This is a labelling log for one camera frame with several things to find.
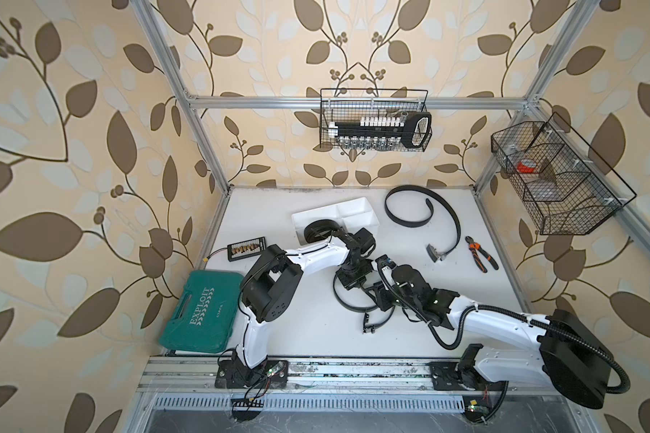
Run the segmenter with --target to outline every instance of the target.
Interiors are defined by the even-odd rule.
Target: wire mesh basket
[[[588,158],[564,139],[563,118],[522,122],[491,135],[491,151],[510,180],[539,233],[586,235],[636,197],[621,176],[587,144]],[[606,167],[607,174],[595,165]],[[617,192],[607,184],[616,184]]]
[[[423,152],[431,140],[426,90],[321,89],[320,144],[342,150]],[[389,96],[378,96],[389,93]]]

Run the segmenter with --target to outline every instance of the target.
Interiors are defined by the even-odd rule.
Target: white table surface
[[[366,197],[380,220],[376,236],[377,247],[371,258],[387,254],[397,264],[410,264],[417,269],[432,288],[455,290],[481,303],[520,311],[519,302],[495,255],[495,247],[486,229],[470,190],[442,189],[437,192],[445,198],[459,216],[461,239],[459,246],[443,262],[433,263],[425,251],[431,243],[439,251],[450,247],[455,239],[455,225],[441,204],[431,200],[435,212],[423,227],[402,227],[385,214],[383,201],[388,189],[257,189],[236,188],[231,195],[214,249],[230,243],[264,236],[267,244],[277,244],[282,249],[299,248],[299,241],[291,214],[309,209]],[[428,214],[424,203],[426,195],[404,191],[389,200],[390,210],[404,220],[419,220]],[[476,242],[497,260],[495,271],[485,261],[487,274],[477,268],[464,240],[472,236]],[[245,274],[257,260],[251,257],[228,262],[225,252],[212,257],[208,270],[230,270]],[[456,358],[469,343],[506,345],[478,334],[465,333],[462,344],[454,351],[446,351],[433,339],[424,324],[407,321],[400,308],[396,308],[390,321],[375,334],[363,334],[363,314],[340,306],[332,293],[332,280],[337,267],[326,268],[304,276],[296,289],[291,305],[284,314],[272,322],[272,336],[268,353],[274,356],[333,356],[333,357],[386,357],[386,358]],[[369,275],[371,282],[377,278]],[[338,293],[347,303],[356,306],[371,305],[361,290],[347,292],[338,283]],[[371,313],[371,323],[378,323],[388,312]],[[228,347],[241,339],[245,316],[236,313],[234,330]],[[446,342],[455,339],[455,332],[437,328]]]

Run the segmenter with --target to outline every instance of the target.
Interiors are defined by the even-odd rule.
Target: green tool case
[[[159,343],[174,351],[220,353],[226,349],[243,275],[192,271]]]

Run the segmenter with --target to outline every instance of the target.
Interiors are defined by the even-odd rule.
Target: pliers
[[[493,257],[487,253],[481,245],[479,245],[477,242],[474,242],[474,239],[472,239],[470,236],[465,236],[464,239],[467,241],[469,244],[469,250],[472,252],[472,256],[474,257],[474,263],[477,264],[477,267],[484,273],[486,273],[486,267],[482,263],[482,260],[479,258],[479,255],[477,254],[477,251],[482,253],[483,256],[486,257],[486,259],[489,261],[489,263],[494,267],[495,270],[498,270],[498,263],[494,260]]]

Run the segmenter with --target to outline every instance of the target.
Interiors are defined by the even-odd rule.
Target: leaf pattern wallpaper
[[[113,432],[219,201],[126,1],[0,1],[0,431]]]
[[[541,102],[590,141],[600,157],[582,151],[599,169],[633,186],[630,206],[650,223],[650,0],[601,1]],[[497,173],[484,198],[529,300],[574,312],[631,376],[631,391],[607,396],[602,423],[650,433],[647,256],[614,219],[588,236],[539,236],[506,178]]]
[[[523,96],[575,0],[151,0],[191,93]]]
[[[229,183],[259,187],[355,187],[475,183],[491,155],[503,110],[432,110],[424,152],[343,150],[319,143],[318,117],[282,109],[208,109],[205,130]]]

